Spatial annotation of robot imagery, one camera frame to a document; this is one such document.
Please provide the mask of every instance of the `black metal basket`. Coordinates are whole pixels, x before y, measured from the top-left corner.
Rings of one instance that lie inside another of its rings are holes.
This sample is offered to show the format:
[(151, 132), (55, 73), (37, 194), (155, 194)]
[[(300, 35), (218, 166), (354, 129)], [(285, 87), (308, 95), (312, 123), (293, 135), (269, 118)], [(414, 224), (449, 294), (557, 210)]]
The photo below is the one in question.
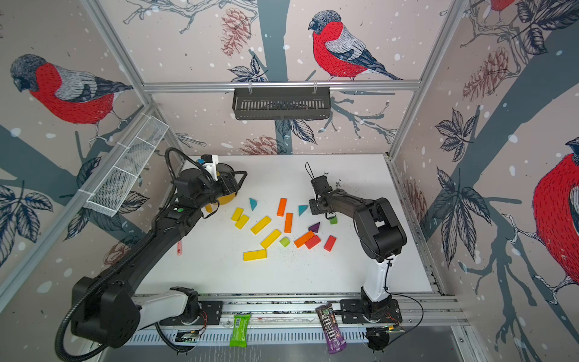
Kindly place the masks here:
[(238, 120), (327, 119), (329, 87), (235, 88), (233, 112)]

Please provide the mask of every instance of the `bird wallpaper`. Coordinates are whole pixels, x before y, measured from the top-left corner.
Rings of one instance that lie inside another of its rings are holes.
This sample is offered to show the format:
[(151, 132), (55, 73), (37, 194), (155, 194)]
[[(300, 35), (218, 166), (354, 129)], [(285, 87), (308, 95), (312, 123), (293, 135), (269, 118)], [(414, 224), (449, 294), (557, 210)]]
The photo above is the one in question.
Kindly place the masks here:
[(579, 356), (579, 1), (470, 0), (395, 159), (496, 361)]
[[(101, 3), (145, 82), (397, 81), (420, 78), (450, 0)], [(191, 155), (386, 152), (411, 97), (332, 92), (327, 120), (256, 122), (231, 94), (154, 95)]]
[[(0, 12), (0, 290), (41, 245), (142, 104), (80, 1)], [(0, 360), (57, 360), (48, 335), (82, 276), (117, 261), (151, 224), (170, 180), (162, 141), (112, 218), (80, 209), (0, 313)], [(69, 334), (70, 351), (83, 340)]]

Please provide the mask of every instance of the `purple triangular block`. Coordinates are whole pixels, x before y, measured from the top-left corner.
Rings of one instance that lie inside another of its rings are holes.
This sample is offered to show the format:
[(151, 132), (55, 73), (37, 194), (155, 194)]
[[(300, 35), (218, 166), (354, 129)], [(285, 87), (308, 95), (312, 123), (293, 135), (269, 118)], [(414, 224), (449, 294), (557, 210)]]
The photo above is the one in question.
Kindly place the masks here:
[(317, 224), (314, 224), (314, 225), (310, 226), (310, 227), (308, 228), (308, 230), (317, 233), (318, 230), (320, 230), (320, 223), (318, 222)]

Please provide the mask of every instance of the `bullfinch illustration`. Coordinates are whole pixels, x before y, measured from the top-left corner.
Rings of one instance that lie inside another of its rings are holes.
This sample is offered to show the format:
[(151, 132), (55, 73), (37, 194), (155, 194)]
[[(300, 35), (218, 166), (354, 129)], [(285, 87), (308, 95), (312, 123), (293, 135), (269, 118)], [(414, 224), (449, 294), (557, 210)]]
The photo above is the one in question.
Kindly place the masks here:
[(116, 115), (112, 106), (117, 97), (125, 90), (133, 89), (132, 86), (88, 72), (71, 71), (34, 54), (16, 59), (10, 67), (10, 74), (20, 92), (28, 89), (56, 117), (77, 125), (95, 125), (97, 134), (89, 143), (96, 139), (107, 141), (98, 135), (98, 123), (109, 113), (119, 118), (119, 127), (126, 122)]
[(551, 286), (535, 275), (553, 293), (547, 301), (558, 304), (557, 292), (568, 285), (579, 284), (579, 137), (566, 143), (573, 153), (566, 155), (535, 187), (533, 211), (537, 231), (515, 230), (541, 242), (565, 271), (565, 278)]
[(314, 58), (330, 74), (330, 79), (341, 76), (354, 79), (363, 73), (383, 74), (391, 79), (401, 79), (388, 73), (366, 49), (366, 45), (342, 24), (342, 18), (333, 10), (324, 10), (312, 18)]

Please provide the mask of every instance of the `yellow block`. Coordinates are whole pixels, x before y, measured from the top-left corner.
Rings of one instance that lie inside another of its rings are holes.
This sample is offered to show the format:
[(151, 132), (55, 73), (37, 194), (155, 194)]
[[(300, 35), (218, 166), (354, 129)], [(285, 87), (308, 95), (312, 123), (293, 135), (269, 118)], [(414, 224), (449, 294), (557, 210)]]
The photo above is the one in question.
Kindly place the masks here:
[(249, 221), (250, 217), (247, 215), (243, 215), (242, 217), (239, 218), (239, 221), (237, 221), (235, 223), (235, 227), (237, 229), (243, 229), (243, 227), (245, 226), (245, 224), (247, 223), (247, 221)]
[(251, 232), (257, 235), (257, 233), (260, 232), (264, 227), (266, 227), (271, 220), (272, 219), (270, 219), (269, 216), (264, 217), (257, 224), (255, 224), (253, 228), (251, 228)]
[(243, 209), (241, 207), (238, 207), (237, 209), (235, 209), (235, 212), (233, 213), (233, 216), (231, 217), (231, 220), (233, 221), (239, 221), (239, 218), (241, 217), (241, 214), (243, 213)]
[(264, 241), (261, 242), (261, 246), (262, 246), (264, 249), (269, 248), (269, 246), (270, 246), (271, 244), (273, 244), (273, 242), (276, 241), (276, 239), (277, 239), (278, 237), (280, 237), (280, 235), (281, 235), (281, 231), (279, 231), (278, 229), (275, 229), (274, 231), (272, 231), (271, 234), (269, 234), (269, 235), (265, 238)]
[(243, 261), (265, 259), (267, 258), (266, 250), (246, 251), (243, 253)]

